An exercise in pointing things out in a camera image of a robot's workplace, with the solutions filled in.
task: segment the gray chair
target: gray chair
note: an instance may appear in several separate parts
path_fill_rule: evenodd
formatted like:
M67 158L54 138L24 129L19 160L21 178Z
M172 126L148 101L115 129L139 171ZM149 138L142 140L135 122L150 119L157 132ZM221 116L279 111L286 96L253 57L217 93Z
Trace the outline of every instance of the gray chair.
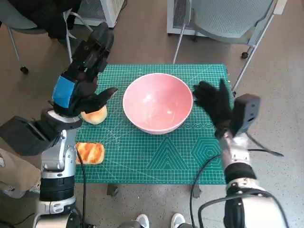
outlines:
M185 27L211 39L249 46L242 58L247 61L232 87L235 92L273 16L277 0L187 0L186 14L173 63Z
M65 21L67 20L67 17L70 14L75 15L91 32L93 31L77 13L71 12L71 10L68 10L63 13ZM8 29L9 36L16 53L16 57L21 65L20 70L25 75L27 75L29 70L25 67L24 64L22 64L12 33L12 29L25 34L43 34L46 33L46 31L43 29L38 29L37 25L33 21L22 16L7 0L0 0L0 21L4 25L6 25ZM68 50L69 63L72 63L72 51L68 32L66 33L66 46Z

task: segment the black cable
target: black cable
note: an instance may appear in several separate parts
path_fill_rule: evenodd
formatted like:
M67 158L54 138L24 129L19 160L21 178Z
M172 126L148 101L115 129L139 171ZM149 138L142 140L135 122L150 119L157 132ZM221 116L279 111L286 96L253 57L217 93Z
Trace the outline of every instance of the black cable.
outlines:
M78 217L79 217L79 220L80 220L80 227L82 227L82 215L81 215L81 212L79 210L79 208L77 206L75 206L74 210L76 211Z
M80 161L80 164L81 164L81 170L82 170L82 175L83 175L83 178L84 178L84 194L83 194L83 199L82 199L82 228L85 228L85 225L86 225L86 171L85 171L85 167L84 167L84 163L82 161L82 158L77 150L77 156L78 156L78 159Z
M277 204L277 206L279 207L279 209L282 213L282 217L283 217L286 228L289 228L286 214L283 210L282 205L277 200L277 198L274 195L272 195L271 193L267 192L267 191L262 191L262 190L258 190L258 189L249 190L249 191L247 191L245 193L242 193L242 194L234 194L234 195L231 195L231 196L226 196L226 197L223 197L223 198L214 199L214 200L211 200L207 203L204 203L203 205L201 205L199 207L199 211L198 211L199 227L204 228L204 224L203 224L203 220L202 220L202 216L201 216L201 212L204 208L206 208L206 207L208 207L212 204L219 203L219 202L224 202L224 201L231 200L231 199L252 197L252 195L254 195L254 194L262 194L265 197L271 197L275 201L275 203Z
M25 220L27 220L29 217L33 216L34 214L35 214L35 213L29 214L29 215L26 216L22 221L17 222L17 223L15 223L15 224L11 224L11 223L9 223L9 222L2 221L2 220L0 220L0 224L3 224L3 225L5 225L5 226L7 226L7 227L9 227L9 228L15 228L15 226L20 225L21 223L23 223Z
M193 228L196 228L195 227L195 223L194 223L194 217L193 217L193 211L192 211L192 200L193 200L193 192L194 192L194 186L196 185L196 183L198 182L199 178L200 178L200 175L203 173L204 169L206 168L207 165L209 165L209 163L213 160L213 159L216 159L220 156L219 155L216 155L212 158L210 158L204 165L203 167L200 169L199 173L196 175L195 177L195 180L194 180L194 183L192 185L192 188L191 188L191 195L190 195L190 217L191 217L191 223L192 223L192 226Z
M248 151L261 151L261 152L268 152L267 150L264 149L248 149ZM275 151L271 151L271 155L273 156L277 156L277 157L284 157L283 154L279 153L279 152L275 152Z
M15 223L13 224L14 226L20 225L21 223L23 223L25 220L27 220L29 217L33 216L35 213L31 213L30 215L28 215L27 217L25 217L21 222Z
M265 150L266 152L274 155L274 156L279 156L279 157L283 157L284 155L275 151L272 151L270 149L268 149L267 147L263 146L261 143L259 143L254 137L252 137L251 134L249 134L248 132L246 132L246 135L248 136L248 138L258 147L261 147L263 150Z

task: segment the khaki pants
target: khaki pants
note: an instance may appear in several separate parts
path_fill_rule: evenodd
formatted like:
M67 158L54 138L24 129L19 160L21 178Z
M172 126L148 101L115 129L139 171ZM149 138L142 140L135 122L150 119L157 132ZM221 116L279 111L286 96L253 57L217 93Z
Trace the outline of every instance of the khaki pants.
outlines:
M40 182L40 170L22 158L0 149L0 190L26 192Z

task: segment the bread roll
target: bread roll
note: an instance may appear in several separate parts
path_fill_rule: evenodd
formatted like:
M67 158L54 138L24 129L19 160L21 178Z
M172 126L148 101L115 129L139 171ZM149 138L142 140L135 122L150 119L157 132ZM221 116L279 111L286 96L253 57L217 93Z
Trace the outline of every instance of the bread roll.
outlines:
M107 114L108 114L108 112L107 112L106 106L103 106L100 110L98 110L96 112L92 112L92 113L88 113L88 114L86 114L85 112L81 112L82 118L86 122L93 124L93 125L100 124L102 121L104 121Z
M105 148L101 143L78 142L76 148L84 164L100 164L105 158Z

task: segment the green cutting mat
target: green cutting mat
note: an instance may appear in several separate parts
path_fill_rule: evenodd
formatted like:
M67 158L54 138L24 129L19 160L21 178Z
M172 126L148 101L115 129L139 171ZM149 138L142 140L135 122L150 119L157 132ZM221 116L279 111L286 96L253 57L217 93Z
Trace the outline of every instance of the green cutting mat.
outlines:
M99 142L106 149L102 164L85 166L87 182L192 184L200 167L220 153L209 117L195 105L184 124L166 135L144 133L126 118L122 106L126 88L138 77L156 72L177 76L191 89L203 80L218 86L220 78L229 85L222 64L108 65L99 75L97 89L99 93L119 88L107 104L108 117L97 126L84 122L76 136L77 142ZM76 182L83 182L80 166ZM224 183L220 159L199 179L199 184Z

